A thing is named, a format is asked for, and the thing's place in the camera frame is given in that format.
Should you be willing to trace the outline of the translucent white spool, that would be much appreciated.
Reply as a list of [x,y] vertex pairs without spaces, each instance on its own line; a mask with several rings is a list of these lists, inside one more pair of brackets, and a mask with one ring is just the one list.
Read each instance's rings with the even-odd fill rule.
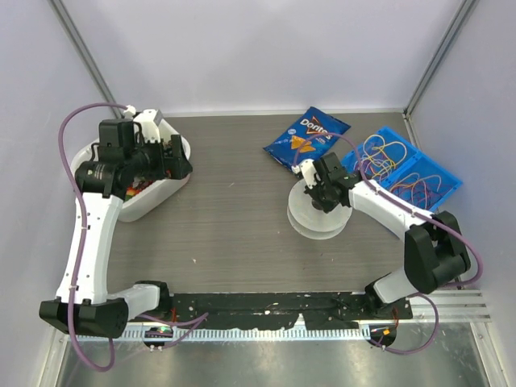
[[352,209],[340,204],[329,213],[317,209],[315,201],[304,193],[304,180],[298,181],[289,192],[287,218],[295,231],[308,239],[331,239],[346,227]]

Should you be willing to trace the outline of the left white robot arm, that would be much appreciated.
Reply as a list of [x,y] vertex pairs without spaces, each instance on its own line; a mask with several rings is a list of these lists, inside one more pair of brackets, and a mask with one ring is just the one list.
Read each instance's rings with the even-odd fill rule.
[[65,334],[116,339],[142,313],[164,321],[172,303],[162,281],[108,293],[115,225],[160,205],[188,181],[193,167],[188,141],[163,119],[105,119],[98,130],[98,140],[73,161],[82,198],[71,251],[56,296],[41,302],[39,315]]

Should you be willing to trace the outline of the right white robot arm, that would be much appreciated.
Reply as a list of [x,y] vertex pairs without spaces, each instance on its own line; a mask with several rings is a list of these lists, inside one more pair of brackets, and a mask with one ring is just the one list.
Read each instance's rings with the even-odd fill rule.
[[316,209],[330,214],[338,208],[358,210],[393,232],[404,245],[403,264],[365,288],[364,308],[383,318],[399,300],[416,293],[428,295],[471,267],[456,217],[434,214],[410,205],[368,179],[348,172],[334,153],[304,160],[300,174]]

